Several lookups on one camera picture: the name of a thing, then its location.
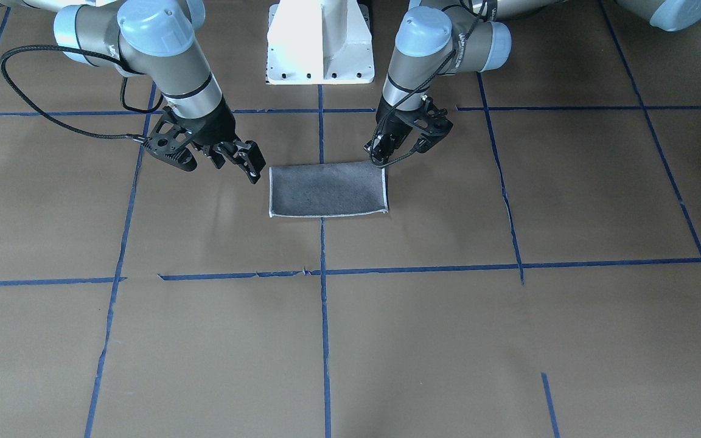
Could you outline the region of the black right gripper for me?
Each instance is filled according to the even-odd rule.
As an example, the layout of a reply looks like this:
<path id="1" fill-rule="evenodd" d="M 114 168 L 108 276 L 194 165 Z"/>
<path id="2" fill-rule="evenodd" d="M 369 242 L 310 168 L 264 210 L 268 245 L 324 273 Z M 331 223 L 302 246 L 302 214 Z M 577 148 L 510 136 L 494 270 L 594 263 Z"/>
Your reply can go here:
<path id="1" fill-rule="evenodd" d="M 230 161 L 242 169 L 251 184 L 259 182 L 265 158 L 255 141 L 238 141 L 235 119 L 228 103 L 222 100 L 207 116 L 180 117 L 171 107 L 164 107 L 144 149 L 156 160 L 181 171 L 197 169 L 193 150 L 211 160 L 216 169 Z"/>

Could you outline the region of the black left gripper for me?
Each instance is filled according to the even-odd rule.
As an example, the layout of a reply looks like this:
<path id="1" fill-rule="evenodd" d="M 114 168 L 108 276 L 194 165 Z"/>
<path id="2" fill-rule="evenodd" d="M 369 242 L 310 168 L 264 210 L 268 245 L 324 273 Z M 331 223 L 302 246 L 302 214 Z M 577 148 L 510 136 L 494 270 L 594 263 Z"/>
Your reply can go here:
<path id="1" fill-rule="evenodd" d="M 381 126 L 376 128 L 375 137 L 364 145 L 364 151 L 376 166 L 386 166 L 391 153 L 395 152 L 414 130 L 419 136 L 412 151 L 426 153 L 442 141 L 453 128 L 447 111 L 437 108 L 431 97 L 426 97 L 411 111 L 393 109 L 392 105 L 381 98 L 375 121 Z"/>

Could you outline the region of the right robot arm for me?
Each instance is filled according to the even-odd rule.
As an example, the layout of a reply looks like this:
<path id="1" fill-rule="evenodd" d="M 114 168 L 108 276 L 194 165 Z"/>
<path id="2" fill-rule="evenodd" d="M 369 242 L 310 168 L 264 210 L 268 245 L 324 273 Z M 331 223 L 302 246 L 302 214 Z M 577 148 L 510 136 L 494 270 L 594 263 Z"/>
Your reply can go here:
<path id="1" fill-rule="evenodd" d="M 152 157 L 186 172 L 197 168 L 193 155 L 197 151 L 217 169 L 231 162 L 251 183 L 260 180 L 265 167 L 262 152 L 256 142 L 237 136 L 234 116 L 195 36 L 205 22 L 203 2 L 28 1 L 25 5 L 55 12 L 56 43 L 13 48 L 0 58 L 0 71 L 38 114 L 47 116 L 7 72 L 7 62 L 17 54 L 62 52 L 87 66 L 115 68 L 123 78 L 147 75 L 161 92 L 156 109 L 163 111 L 148 135 L 102 135 L 47 118 L 80 135 L 139 142 Z"/>

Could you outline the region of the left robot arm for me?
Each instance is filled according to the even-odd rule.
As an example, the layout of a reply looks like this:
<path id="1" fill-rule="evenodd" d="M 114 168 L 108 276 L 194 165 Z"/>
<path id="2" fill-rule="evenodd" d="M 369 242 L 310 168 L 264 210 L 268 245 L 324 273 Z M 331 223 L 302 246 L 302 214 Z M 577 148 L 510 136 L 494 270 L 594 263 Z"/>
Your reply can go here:
<path id="1" fill-rule="evenodd" d="M 410 153 L 426 153 L 452 130 L 447 111 L 429 96 L 436 77 L 489 72 L 506 64 L 512 35 L 506 21 L 522 19 L 553 1 L 412 1 L 397 31 L 375 128 L 364 145 L 379 169 L 412 132 Z"/>

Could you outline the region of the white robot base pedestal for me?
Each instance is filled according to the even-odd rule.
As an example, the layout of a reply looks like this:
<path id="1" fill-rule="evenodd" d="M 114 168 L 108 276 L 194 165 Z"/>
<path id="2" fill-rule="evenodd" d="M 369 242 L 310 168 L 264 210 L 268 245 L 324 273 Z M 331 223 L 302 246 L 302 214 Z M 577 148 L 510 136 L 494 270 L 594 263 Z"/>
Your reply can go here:
<path id="1" fill-rule="evenodd" d="M 265 81 L 346 85 L 374 81 L 367 1 L 280 1 L 270 6 Z"/>

